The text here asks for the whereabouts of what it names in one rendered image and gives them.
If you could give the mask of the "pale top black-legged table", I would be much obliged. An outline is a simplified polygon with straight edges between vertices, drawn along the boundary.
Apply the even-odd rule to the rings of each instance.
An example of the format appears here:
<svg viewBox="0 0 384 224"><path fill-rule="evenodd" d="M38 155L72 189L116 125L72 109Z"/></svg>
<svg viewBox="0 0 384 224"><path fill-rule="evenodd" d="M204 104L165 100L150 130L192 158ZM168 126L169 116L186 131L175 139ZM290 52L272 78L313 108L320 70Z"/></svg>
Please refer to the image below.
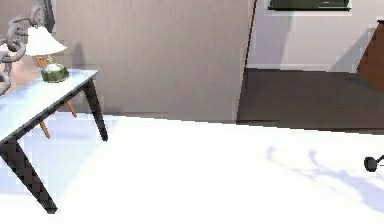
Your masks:
<svg viewBox="0 0 384 224"><path fill-rule="evenodd" d="M101 139L108 140L93 79L97 70L69 69L69 77L59 83L33 80L0 96L0 157L48 214L58 210L54 200L18 143L45 118L83 91Z"/></svg>

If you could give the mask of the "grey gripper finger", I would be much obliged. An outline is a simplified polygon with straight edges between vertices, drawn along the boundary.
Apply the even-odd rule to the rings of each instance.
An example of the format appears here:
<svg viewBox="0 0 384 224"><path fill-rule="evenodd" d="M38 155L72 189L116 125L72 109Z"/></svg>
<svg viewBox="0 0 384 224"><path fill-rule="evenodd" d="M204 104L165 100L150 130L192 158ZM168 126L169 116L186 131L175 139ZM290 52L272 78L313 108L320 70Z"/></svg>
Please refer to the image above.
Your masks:
<svg viewBox="0 0 384 224"><path fill-rule="evenodd" d="M366 157L364 159L364 167L368 172L375 172L379 166L379 163L384 159L384 155L380 156L378 159L373 157Z"/></svg>

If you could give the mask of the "brown wooden cupboard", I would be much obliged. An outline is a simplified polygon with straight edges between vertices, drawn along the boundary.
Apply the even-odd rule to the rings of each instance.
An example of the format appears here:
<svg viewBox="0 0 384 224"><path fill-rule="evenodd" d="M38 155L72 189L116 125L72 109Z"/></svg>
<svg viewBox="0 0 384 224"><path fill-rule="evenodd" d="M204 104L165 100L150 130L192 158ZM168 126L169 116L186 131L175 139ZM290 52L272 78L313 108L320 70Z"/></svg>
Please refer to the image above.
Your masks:
<svg viewBox="0 0 384 224"><path fill-rule="evenodd" d="M384 92L384 19L378 20L357 67L357 73L370 86Z"/></svg>

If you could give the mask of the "orange wooden chair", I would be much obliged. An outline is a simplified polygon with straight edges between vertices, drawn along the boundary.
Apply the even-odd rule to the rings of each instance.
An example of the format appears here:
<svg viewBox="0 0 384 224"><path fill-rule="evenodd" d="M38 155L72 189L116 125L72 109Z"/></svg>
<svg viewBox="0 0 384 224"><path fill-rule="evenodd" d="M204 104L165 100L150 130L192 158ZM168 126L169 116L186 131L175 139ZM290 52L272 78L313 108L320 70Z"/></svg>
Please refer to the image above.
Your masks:
<svg viewBox="0 0 384 224"><path fill-rule="evenodd" d="M67 102L66 102L66 105L67 105L67 107L69 108L69 110L70 110L72 116L73 116L74 118L77 118L77 112L75 111L75 109L74 109L74 107L73 107L73 104L72 104L70 101L67 101ZM50 139L51 136L50 136L50 133L49 133L49 131L48 131L48 129L47 129L47 126L46 126L46 124L44 123L44 121L41 121L41 122L39 123L39 125L40 125L40 128L42 129L42 131L43 131L45 137L46 137L47 139Z"/></svg>

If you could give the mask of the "dark green framed picture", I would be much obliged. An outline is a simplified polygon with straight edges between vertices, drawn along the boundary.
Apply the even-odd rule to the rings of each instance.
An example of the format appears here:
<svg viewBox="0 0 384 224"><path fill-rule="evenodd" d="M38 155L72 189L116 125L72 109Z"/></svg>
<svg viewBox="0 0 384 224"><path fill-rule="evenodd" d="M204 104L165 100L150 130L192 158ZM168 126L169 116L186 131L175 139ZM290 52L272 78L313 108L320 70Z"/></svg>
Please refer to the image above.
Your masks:
<svg viewBox="0 0 384 224"><path fill-rule="evenodd" d="M265 0L265 9L281 16L339 16L352 10L352 0Z"/></svg>

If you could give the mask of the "white shade table lamp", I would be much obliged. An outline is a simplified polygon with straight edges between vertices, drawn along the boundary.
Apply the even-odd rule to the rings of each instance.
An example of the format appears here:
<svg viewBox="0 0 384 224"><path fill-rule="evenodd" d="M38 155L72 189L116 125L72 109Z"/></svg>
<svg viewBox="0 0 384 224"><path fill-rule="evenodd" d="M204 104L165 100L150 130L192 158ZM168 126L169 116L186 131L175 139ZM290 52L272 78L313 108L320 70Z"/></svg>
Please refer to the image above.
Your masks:
<svg viewBox="0 0 384 224"><path fill-rule="evenodd" d="M35 59L39 68L47 65L49 56L65 49L66 46L57 41L44 26L28 29L26 54Z"/></svg>

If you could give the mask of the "green round bowl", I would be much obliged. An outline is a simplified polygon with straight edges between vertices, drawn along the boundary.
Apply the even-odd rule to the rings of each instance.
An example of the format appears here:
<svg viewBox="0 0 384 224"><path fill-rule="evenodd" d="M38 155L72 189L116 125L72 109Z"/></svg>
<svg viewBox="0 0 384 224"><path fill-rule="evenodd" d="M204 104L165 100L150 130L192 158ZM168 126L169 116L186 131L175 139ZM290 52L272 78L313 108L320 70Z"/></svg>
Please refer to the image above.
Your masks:
<svg viewBox="0 0 384 224"><path fill-rule="evenodd" d="M59 83L69 77L67 68L59 63L50 63L41 69L42 79L48 83Z"/></svg>

